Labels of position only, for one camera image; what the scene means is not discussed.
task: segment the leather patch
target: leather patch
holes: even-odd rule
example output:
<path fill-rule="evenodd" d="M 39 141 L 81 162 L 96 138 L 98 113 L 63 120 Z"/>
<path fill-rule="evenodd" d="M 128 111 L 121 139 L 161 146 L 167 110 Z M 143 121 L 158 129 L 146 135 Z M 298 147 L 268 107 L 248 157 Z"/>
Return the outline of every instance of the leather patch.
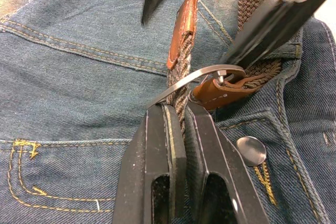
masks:
<path fill-rule="evenodd" d="M 185 0 L 177 12 L 172 43 L 170 45 L 167 67 L 172 70 L 177 62 L 184 37 L 191 34 L 192 45 L 196 35 L 197 1 Z"/>
<path fill-rule="evenodd" d="M 264 74 L 244 78 L 235 84 L 225 81 L 223 86 L 219 85 L 216 79 L 210 79 L 197 86 L 193 90 L 193 95 L 206 110 L 213 110 L 238 101 L 258 91 L 262 86 L 246 89 L 244 88 L 244 84 L 262 77 L 264 77 Z"/>

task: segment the blue denim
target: blue denim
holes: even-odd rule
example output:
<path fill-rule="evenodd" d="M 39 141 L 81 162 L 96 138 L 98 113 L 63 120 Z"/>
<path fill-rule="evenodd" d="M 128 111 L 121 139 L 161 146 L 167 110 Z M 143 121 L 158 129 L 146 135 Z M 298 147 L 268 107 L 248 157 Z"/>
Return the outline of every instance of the blue denim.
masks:
<path fill-rule="evenodd" d="M 183 1 L 164 0 L 146 27 L 143 0 L 31 0 L 1 20 L 0 223 L 111 223 L 121 157 L 166 88 Z M 218 63 L 237 32 L 237 0 L 198 10 L 192 70 Z M 271 223 L 336 222 L 335 52 L 311 19 L 268 56 L 280 75 L 216 111 L 233 142 L 266 145 L 276 206 L 248 170 Z"/>

